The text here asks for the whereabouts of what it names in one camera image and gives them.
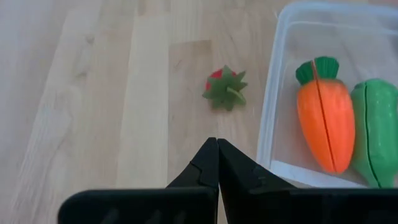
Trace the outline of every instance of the strawberry leaves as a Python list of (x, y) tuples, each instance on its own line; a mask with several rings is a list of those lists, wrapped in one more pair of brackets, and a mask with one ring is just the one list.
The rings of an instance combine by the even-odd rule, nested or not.
[(221, 77), (210, 76), (207, 79), (211, 88), (205, 91), (202, 96), (211, 100), (213, 109), (225, 108), (227, 111), (231, 111), (234, 105), (245, 105), (246, 99), (240, 92), (248, 85), (242, 82), (245, 74), (245, 72), (241, 72), (235, 75), (235, 73), (225, 65), (222, 69)]

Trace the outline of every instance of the plastic container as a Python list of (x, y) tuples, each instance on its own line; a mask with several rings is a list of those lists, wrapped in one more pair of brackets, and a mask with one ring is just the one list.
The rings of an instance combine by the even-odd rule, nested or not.
[(304, 140), (296, 109), (295, 70), (319, 56), (338, 59), (349, 91), (369, 78), (398, 86), (398, 11), (365, 4), (296, 2), (279, 16), (262, 109), (257, 162), (314, 187), (366, 187), (353, 169), (322, 171)]

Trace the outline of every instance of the light wood surface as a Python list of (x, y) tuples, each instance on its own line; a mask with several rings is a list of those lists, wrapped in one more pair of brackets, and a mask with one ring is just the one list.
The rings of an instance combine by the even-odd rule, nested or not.
[[(208, 136), (255, 158), (288, 2), (0, 1), (0, 223), (56, 223), (81, 190), (164, 187)], [(249, 83), (232, 113), (201, 97), (225, 64)]]

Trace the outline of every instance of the toy cucumber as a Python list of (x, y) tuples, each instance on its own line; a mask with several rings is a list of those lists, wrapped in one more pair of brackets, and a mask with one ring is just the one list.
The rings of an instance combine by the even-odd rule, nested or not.
[(381, 79), (351, 92), (356, 129), (351, 164), (371, 187), (393, 187), (398, 171), (397, 97), (397, 88)]

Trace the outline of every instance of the orange carrot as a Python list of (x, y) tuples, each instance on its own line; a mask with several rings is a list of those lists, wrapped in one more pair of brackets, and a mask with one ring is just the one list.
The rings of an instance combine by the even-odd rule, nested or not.
[(355, 139), (353, 104), (343, 82), (336, 79), (338, 62), (318, 57), (296, 70), (302, 85), (297, 93), (298, 118), (305, 140), (323, 169), (344, 172)]

